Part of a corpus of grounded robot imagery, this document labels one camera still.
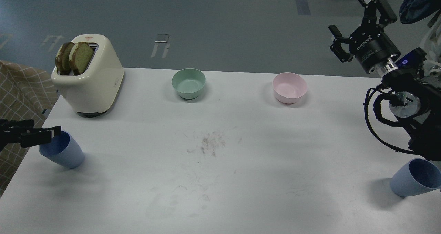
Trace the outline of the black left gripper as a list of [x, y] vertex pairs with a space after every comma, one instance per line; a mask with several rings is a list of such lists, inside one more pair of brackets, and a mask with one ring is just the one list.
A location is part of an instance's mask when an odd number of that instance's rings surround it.
[[51, 139], [61, 134], [61, 127], [34, 128], [34, 120], [0, 120], [0, 151], [10, 143], [19, 143], [23, 148], [50, 143]]

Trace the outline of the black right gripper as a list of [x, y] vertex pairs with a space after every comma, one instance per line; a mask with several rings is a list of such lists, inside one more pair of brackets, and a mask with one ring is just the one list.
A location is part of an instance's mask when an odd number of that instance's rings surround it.
[[[393, 62], [401, 52], [384, 33], [383, 27], [398, 20], [387, 0], [358, 0], [364, 7], [362, 24], [349, 38], [343, 37], [335, 25], [329, 25], [333, 36], [330, 50], [342, 63], [352, 61], [353, 57], [360, 63], [366, 74], [372, 74], [377, 67], [382, 67], [388, 59]], [[349, 45], [347, 52], [342, 45]]]

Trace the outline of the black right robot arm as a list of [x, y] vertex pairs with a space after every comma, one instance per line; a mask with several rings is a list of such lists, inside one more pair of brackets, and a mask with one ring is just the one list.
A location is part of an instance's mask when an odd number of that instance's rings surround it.
[[[386, 0], [358, 0], [363, 6], [362, 23], [343, 37], [335, 25], [329, 30], [334, 39], [330, 50], [343, 63], [353, 58], [367, 74], [376, 72], [381, 84], [368, 89], [364, 102], [365, 122], [372, 135], [395, 152], [414, 154], [440, 161], [440, 89], [423, 79], [427, 53], [420, 47], [400, 57], [401, 53], [384, 28], [397, 21]], [[382, 140], [370, 124], [368, 107], [373, 102], [376, 119], [391, 127], [404, 128], [410, 136], [408, 149]]]

